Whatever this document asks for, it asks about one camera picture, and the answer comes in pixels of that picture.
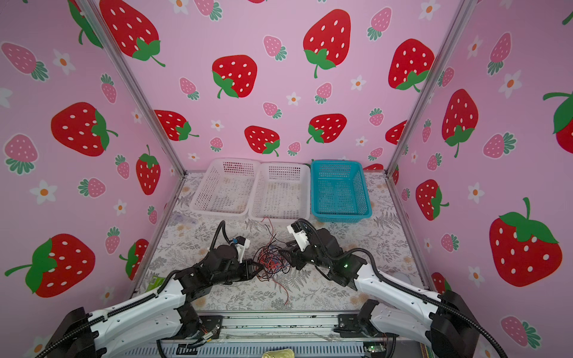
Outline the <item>teal plastic basket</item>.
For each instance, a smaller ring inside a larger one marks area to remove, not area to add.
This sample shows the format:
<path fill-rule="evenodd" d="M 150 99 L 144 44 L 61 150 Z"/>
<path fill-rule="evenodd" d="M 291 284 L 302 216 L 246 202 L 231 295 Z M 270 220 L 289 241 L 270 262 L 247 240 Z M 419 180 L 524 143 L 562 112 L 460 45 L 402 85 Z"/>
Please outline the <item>teal plastic basket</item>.
<path fill-rule="evenodd" d="M 311 210 L 320 222 L 358 223 L 372 216 L 363 167 L 355 161 L 313 161 Z"/>

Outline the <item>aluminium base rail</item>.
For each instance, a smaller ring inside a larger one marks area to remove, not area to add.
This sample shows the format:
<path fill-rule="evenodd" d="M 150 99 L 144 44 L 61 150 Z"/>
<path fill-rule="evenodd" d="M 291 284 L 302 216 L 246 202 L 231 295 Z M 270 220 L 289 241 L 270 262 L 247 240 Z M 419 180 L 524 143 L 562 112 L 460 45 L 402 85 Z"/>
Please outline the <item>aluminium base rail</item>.
<path fill-rule="evenodd" d="M 117 357 L 262 357 L 267 351 L 292 349 L 295 357 L 391 357 L 401 343 L 414 342 L 377 332 L 359 312 L 207 313 L 216 326 L 204 344 L 195 338 L 147 342 Z M 424 357 L 436 357 L 426 345 Z"/>

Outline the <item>green packet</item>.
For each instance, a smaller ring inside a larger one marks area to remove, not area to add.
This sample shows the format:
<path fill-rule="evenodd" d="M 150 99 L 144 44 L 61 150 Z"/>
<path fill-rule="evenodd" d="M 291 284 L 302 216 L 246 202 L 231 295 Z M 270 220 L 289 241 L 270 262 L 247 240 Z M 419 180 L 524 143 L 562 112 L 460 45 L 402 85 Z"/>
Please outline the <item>green packet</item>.
<path fill-rule="evenodd" d="M 163 283 L 165 282 L 165 277 L 160 277 L 160 276 L 156 276 L 154 275 L 152 277 L 152 279 L 149 281 L 149 285 L 146 288 L 146 292 L 150 292 L 154 289 L 159 288 L 160 286 L 163 285 Z"/>

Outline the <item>gold object at bottom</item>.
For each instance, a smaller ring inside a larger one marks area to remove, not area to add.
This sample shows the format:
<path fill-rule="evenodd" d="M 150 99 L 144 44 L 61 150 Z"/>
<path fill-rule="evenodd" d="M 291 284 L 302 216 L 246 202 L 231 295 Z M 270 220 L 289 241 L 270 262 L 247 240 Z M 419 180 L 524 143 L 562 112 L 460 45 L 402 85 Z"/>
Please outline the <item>gold object at bottom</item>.
<path fill-rule="evenodd" d="M 267 351 L 263 354 L 262 358 L 295 358 L 294 351 L 292 349 L 281 349 L 274 351 Z"/>

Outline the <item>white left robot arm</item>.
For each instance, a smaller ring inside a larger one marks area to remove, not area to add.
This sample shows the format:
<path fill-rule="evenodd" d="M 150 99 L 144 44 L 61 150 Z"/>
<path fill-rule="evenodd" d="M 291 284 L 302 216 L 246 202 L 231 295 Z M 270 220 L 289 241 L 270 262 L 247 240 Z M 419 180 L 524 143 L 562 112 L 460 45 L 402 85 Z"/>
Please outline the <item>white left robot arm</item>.
<path fill-rule="evenodd" d="M 171 271 L 157 288 L 128 301 L 87 313 L 66 315 L 39 357 L 117 357 L 147 342 L 195 338 L 206 343 L 216 332 L 192 303 L 214 286 L 250 281 L 263 265 L 244 257 L 244 237 L 212 242 L 206 256 L 191 267 Z"/>

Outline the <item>left white plastic basket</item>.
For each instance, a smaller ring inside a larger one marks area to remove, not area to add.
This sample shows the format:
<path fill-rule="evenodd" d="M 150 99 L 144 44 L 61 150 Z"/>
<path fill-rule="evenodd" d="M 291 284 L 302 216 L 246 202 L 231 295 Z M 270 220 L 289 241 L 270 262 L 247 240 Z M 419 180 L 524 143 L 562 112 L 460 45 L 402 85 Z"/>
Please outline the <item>left white plastic basket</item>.
<path fill-rule="evenodd" d="M 246 219 L 260 165 L 246 159 L 215 159 L 195 191 L 190 210 L 223 220 Z"/>

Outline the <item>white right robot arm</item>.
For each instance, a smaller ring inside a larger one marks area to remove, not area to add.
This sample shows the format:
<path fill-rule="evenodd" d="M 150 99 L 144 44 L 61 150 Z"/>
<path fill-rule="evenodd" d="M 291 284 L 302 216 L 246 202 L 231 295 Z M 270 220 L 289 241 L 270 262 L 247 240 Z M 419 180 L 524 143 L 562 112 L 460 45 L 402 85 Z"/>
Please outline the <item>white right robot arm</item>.
<path fill-rule="evenodd" d="M 373 297 L 366 319 L 377 332 L 424 344 L 436 357 L 473 357 L 480 338 L 499 357 L 507 356 L 456 292 L 420 289 L 385 274 L 368 250 L 344 251 L 328 230 L 317 230 L 306 219 L 298 219 L 287 230 L 294 239 L 281 255 L 297 270 L 315 266 L 327 280 Z"/>

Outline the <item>middle white plastic basket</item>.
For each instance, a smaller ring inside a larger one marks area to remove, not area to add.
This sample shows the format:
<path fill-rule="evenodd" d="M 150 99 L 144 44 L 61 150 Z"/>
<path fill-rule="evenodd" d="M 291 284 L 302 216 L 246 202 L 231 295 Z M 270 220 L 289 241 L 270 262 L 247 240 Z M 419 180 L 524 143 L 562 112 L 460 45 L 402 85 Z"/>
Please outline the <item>middle white plastic basket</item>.
<path fill-rule="evenodd" d="M 289 225 L 310 218 L 310 167 L 297 163 L 259 165 L 248 203 L 249 219 Z"/>

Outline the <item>white plastic basket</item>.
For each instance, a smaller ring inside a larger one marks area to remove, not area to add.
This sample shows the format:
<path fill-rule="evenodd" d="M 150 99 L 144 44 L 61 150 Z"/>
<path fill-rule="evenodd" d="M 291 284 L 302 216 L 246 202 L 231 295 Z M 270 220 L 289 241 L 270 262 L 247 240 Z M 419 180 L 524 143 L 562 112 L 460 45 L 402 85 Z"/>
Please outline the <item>white plastic basket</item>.
<path fill-rule="evenodd" d="M 223 220 L 246 219 L 260 165 L 246 159 L 215 159 L 195 191 L 190 210 Z"/>
<path fill-rule="evenodd" d="M 310 167 L 297 163 L 259 165 L 248 203 L 249 219 L 289 225 L 310 218 Z"/>

